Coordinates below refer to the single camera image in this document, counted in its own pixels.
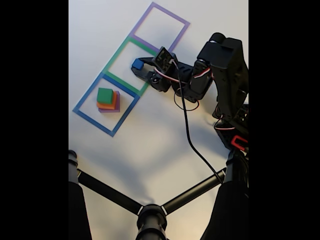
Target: black metal rod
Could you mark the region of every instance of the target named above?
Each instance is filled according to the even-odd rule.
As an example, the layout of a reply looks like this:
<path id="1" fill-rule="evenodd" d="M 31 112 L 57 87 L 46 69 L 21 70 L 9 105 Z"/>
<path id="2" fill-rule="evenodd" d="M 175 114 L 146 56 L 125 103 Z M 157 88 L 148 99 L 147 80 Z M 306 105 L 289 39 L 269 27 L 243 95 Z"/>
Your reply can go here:
<path id="1" fill-rule="evenodd" d="M 225 178 L 225 174 L 226 174 L 226 168 L 218 172 L 218 175 L 222 181 Z M 191 202 L 192 200 L 196 199 L 197 197 L 201 196 L 202 194 L 206 193 L 207 191 L 209 191 L 210 189 L 214 188 L 219 184 L 220 182 L 217 179 L 217 177 L 215 175 L 212 175 L 207 179 L 203 180 L 202 182 L 198 183 L 197 185 L 191 187 L 184 193 L 181 193 L 179 196 L 176 196 L 172 200 L 163 204 L 163 207 L 167 215 L 169 215 L 173 213 L 175 210 L 183 207 L 187 203 Z"/>
<path id="2" fill-rule="evenodd" d="M 112 187 L 104 184 L 103 182 L 95 179 L 94 177 L 88 175 L 87 173 L 80 171 L 80 175 L 78 176 L 78 181 L 80 184 L 86 186 L 92 191 L 100 194 L 101 196 L 109 199 L 110 201 L 118 204 L 129 212 L 138 215 L 138 212 L 142 205 L 130 197 L 122 194 L 121 192 L 113 189 Z"/>

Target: green cube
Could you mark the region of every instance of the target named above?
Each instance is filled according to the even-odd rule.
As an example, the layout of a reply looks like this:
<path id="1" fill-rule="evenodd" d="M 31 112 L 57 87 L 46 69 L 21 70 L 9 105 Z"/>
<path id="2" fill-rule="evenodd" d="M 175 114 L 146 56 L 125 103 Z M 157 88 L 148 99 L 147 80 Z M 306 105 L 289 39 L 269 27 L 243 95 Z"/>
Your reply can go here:
<path id="1" fill-rule="evenodd" d="M 96 101 L 100 104 L 112 104 L 113 96 L 114 91 L 112 89 L 99 87 Z"/>

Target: tripod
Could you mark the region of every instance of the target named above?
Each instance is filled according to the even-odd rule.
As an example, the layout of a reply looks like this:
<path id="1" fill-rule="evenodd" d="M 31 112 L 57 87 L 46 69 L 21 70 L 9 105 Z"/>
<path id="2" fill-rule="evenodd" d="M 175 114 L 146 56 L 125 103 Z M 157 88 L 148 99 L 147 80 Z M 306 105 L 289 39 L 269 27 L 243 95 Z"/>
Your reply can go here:
<path id="1" fill-rule="evenodd" d="M 201 240 L 207 240 L 207 237 L 212 234 L 216 235 L 215 239 L 220 239 L 222 236 L 223 239 L 226 239 L 225 237 L 228 234 L 224 232 L 224 228 L 229 229 L 230 226 L 237 229 L 237 237 L 244 237 L 242 239 L 249 237 L 247 166 L 242 161 L 242 157 L 243 154 L 239 151 L 230 152 L 226 164 L 227 168 L 218 172 L 224 183 L 219 189 L 210 223 Z M 77 154 L 69 150 L 69 240 L 92 239 L 84 194 L 79 183 L 138 216 L 138 233 L 135 240 L 168 240 L 165 233 L 167 215 L 219 185 L 217 177 L 212 175 L 162 206 L 156 204 L 143 206 L 82 170 L 77 169 L 77 166 Z M 218 228 L 211 226 L 211 222 L 216 223 L 220 220 L 222 220 L 223 224 L 220 222 Z"/>

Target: stacked cubes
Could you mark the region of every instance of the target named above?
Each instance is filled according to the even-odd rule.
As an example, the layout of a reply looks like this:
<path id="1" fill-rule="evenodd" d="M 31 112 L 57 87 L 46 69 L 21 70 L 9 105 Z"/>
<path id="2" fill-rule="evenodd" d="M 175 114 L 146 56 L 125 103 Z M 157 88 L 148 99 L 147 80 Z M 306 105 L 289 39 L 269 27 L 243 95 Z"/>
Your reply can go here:
<path id="1" fill-rule="evenodd" d="M 96 106 L 100 113 L 120 112 L 120 93 L 112 89 L 99 87 Z"/>

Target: tripod leg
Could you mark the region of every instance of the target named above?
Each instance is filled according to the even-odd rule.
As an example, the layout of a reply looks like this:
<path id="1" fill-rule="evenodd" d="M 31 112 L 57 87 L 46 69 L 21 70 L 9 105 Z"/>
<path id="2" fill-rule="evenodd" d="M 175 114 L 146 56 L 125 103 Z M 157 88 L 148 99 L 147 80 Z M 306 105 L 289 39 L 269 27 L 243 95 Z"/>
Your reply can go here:
<path id="1" fill-rule="evenodd" d="M 229 154 L 224 183 L 200 240 L 249 239 L 249 188 L 242 157 L 238 152 Z"/>
<path id="2" fill-rule="evenodd" d="M 69 218 L 69 240 L 92 240 L 85 197 L 79 186 L 77 177 L 77 155 L 69 150 L 68 160 L 68 218 Z"/>

